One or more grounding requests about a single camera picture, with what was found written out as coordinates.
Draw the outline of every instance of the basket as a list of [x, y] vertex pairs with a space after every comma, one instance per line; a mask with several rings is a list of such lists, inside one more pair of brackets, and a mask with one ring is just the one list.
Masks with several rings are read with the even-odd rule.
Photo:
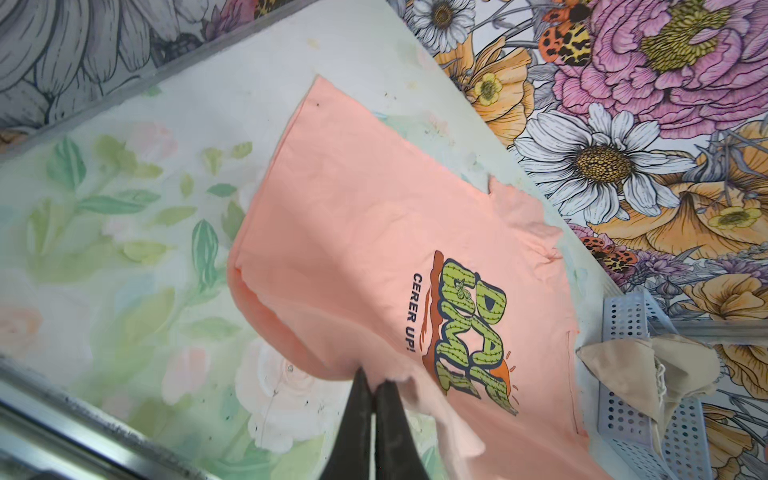
[[[657, 319], [670, 332], [676, 330], [648, 293], [607, 298], [603, 309], [603, 341], [650, 336], [648, 320]], [[598, 433], [641, 480], [712, 480], [710, 454], [701, 402], [683, 399], [661, 442], [662, 456], [653, 447], [650, 419], [627, 405], [602, 383]]]

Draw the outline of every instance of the t-shirt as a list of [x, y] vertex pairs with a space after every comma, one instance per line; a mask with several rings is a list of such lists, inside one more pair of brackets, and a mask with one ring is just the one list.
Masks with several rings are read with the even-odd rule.
[[610, 478], [581, 429], [561, 230], [489, 187], [318, 78], [231, 250], [235, 302], [311, 375], [400, 382], [454, 478]]

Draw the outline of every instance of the perforated basket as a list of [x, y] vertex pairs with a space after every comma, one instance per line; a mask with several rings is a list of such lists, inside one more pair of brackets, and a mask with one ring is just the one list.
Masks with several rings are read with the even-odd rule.
[[[608, 298], [603, 309], [603, 341], [646, 338], [649, 318], [657, 319], [674, 332], [669, 318], [647, 291]], [[675, 410], [661, 443], [661, 457], [654, 451], [650, 419], [602, 383], [599, 409], [598, 432], [641, 480], [712, 480], [707, 434], [698, 400], [684, 399]]]

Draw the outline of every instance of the beige fabric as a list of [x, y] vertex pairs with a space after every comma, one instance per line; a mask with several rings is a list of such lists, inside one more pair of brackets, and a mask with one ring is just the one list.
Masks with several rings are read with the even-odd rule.
[[[714, 393], [720, 373], [717, 353], [679, 335], [616, 339], [581, 347], [578, 357], [605, 386], [654, 421], [654, 447], [681, 399]], [[664, 387], [657, 384], [664, 366]]]

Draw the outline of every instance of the pink fabric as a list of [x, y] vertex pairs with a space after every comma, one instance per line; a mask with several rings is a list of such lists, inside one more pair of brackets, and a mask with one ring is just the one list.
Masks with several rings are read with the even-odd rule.
[[401, 382], [437, 418], [454, 478], [609, 478], [573, 390], [561, 231], [537, 200], [490, 187], [460, 181], [319, 78], [231, 250], [235, 302], [311, 375], [362, 366], [373, 387]]

